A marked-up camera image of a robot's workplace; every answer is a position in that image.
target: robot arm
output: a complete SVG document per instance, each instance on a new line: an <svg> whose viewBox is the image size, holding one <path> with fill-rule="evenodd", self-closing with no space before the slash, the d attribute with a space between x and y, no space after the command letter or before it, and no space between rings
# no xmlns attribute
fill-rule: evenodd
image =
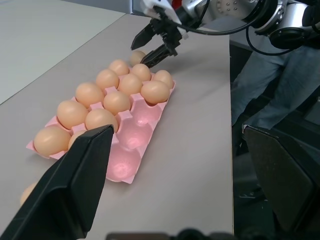
<svg viewBox="0 0 320 240"><path fill-rule="evenodd" d="M177 55L175 48L181 39L188 38L187 32L228 35L249 26L254 27L256 34L268 36L276 48L296 49L320 34L320 1L302 1L306 0L183 0L182 6L174 11L167 0L141 0L144 14L153 19L135 37L131 49L144 46L154 35L162 36L164 44L142 60L143 64L153 67L166 57ZM198 30L224 16L247 24L225 32Z"/></svg>

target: person's leg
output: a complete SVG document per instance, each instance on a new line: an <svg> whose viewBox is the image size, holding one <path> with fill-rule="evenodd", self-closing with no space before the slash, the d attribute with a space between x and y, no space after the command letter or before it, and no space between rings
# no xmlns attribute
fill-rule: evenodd
<svg viewBox="0 0 320 240"><path fill-rule="evenodd" d="M261 42L259 49L267 52L279 52L270 44L267 37ZM259 97L268 84L278 77L288 55L265 56L253 52L241 73L231 87L231 124L236 123L252 99Z"/></svg>
<svg viewBox="0 0 320 240"><path fill-rule="evenodd" d="M271 129L320 86L320 49L302 46L288 58L274 98L244 124Z"/></svg>

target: cable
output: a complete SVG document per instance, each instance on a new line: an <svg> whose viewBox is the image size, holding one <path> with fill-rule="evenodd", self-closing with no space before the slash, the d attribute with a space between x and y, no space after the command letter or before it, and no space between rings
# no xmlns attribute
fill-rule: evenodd
<svg viewBox="0 0 320 240"><path fill-rule="evenodd" d="M281 56L287 53L292 52L293 50L296 50L297 48L293 48L293 49L289 49L286 51L282 51L282 52L277 52L277 53L268 53L268 52L264 52L264 51L260 51L259 49L256 49L255 46L252 45L250 38L249 38L249 28L247 28L245 30L245 37L246 37L246 41L248 42L250 48L252 48L252 50L254 50L255 52L257 52L258 54L262 54L262 55L266 55L266 56Z"/></svg>
<svg viewBox="0 0 320 240"><path fill-rule="evenodd" d="M252 19L250 22L248 22L247 24L238 27L236 29L233 30L228 30L228 31L205 31L205 30L198 30L198 29L194 29L192 27L188 27L188 26L184 26L181 25L179 23L176 23L168 18L162 19L165 22L167 22L168 24L174 25L178 28L187 30L188 32L192 32L192 33L196 33L196 34L202 34L202 35L208 35L208 36L222 36L222 35L230 35L230 34L235 34L238 32L241 32L242 30L245 30L246 28L250 27L252 24L255 23L255 21L257 20L257 17Z"/></svg>
<svg viewBox="0 0 320 240"><path fill-rule="evenodd" d="M208 10L209 4L210 4L210 0L206 0L204 9L203 9L203 11L202 11L202 13L201 13L201 16L200 16L200 18L199 18L200 22L202 22L202 19L204 19L204 16L205 16L205 14L206 14L206 12L207 12L207 10Z"/></svg>

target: empty egg cup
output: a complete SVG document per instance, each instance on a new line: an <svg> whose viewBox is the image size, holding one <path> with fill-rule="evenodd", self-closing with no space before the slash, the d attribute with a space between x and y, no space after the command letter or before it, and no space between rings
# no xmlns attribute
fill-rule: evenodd
<svg viewBox="0 0 320 240"><path fill-rule="evenodd" d="M108 87L104 90L104 94L109 94L118 91L114 86ZM106 178L113 182L125 182L131 184L138 172L141 160L151 140L153 132L161 118L166 102L158 103L150 106L140 93L132 94L129 97L131 102L131 109L119 112L115 118L118 122L119 129L114 133L110 148L109 162L106 171ZM101 102L91 104L89 111L93 109L103 109ZM57 116L54 116L45 127L58 126L67 131L71 136L82 130L87 130L84 123L73 126L70 130L63 127ZM26 148L37 153L34 141L30 141ZM50 158L60 159L66 151L58 152L50 155Z"/></svg>

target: person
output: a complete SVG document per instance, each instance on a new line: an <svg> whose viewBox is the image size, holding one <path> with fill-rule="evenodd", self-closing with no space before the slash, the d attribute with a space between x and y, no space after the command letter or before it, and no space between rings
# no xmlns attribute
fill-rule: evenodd
<svg viewBox="0 0 320 240"><path fill-rule="evenodd" d="M281 51L273 47L267 37L257 49L267 53ZM231 87L232 126L248 103L259 97L268 84L279 76L274 98L243 125L271 129L320 86L320 37L280 56L252 53Z"/></svg>

